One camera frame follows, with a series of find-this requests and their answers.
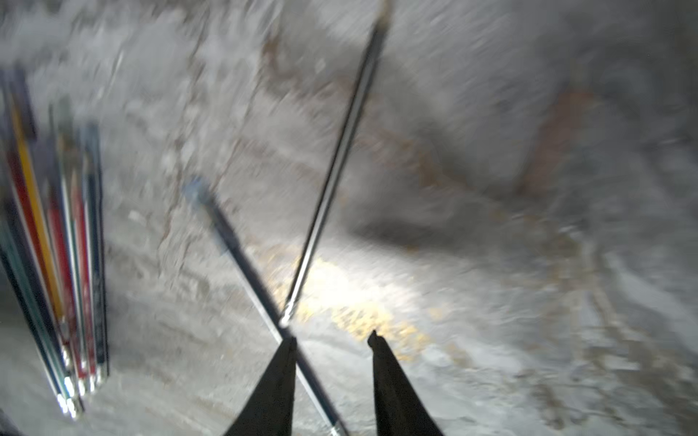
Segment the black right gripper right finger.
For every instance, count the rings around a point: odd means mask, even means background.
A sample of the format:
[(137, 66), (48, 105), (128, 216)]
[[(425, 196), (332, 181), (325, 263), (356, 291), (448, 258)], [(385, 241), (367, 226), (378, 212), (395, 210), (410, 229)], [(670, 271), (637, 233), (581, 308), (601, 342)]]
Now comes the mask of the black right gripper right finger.
[(385, 338), (372, 331), (367, 343), (373, 351), (377, 434), (442, 436)]

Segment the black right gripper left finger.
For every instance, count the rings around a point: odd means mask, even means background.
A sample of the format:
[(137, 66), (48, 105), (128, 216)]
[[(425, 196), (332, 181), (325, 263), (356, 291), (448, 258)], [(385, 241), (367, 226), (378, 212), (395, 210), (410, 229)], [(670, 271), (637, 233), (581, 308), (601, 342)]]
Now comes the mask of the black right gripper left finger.
[(225, 436), (292, 434), (296, 363), (296, 338), (285, 338)]

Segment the black pencil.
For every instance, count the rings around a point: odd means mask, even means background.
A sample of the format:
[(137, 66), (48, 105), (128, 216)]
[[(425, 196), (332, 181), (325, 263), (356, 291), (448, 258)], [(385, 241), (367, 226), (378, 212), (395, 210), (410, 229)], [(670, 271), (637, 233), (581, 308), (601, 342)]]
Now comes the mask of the black pencil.
[(340, 183), (346, 160), (363, 116), (365, 102), (371, 90), (374, 75), (380, 63), (385, 40), (391, 24), (393, 10), (394, 3), (392, 1), (383, 1), (380, 13), (376, 21), (374, 21), (371, 36), (362, 54), (356, 80), (354, 80), (353, 92), (347, 105), (345, 120), (340, 129), (340, 134), (336, 143), (336, 149), (334, 149), (324, 185), (318, 198), (316, 210), (314, 211), (314, 216), (305, 238), (305, 244), (301, 252), (299, 263), (294, 273), (294, 279), (290, 291), (285, 298), (285, 306), (278, 322), (279, 327), (282, 329), (286, 329), (290, 326), (294, 314), (296, 313), (314, 254), (316, 253), (318, 243), (325, 229), (329, 211), (331, 210), (334, 197), (336, 196), (336, 189)]

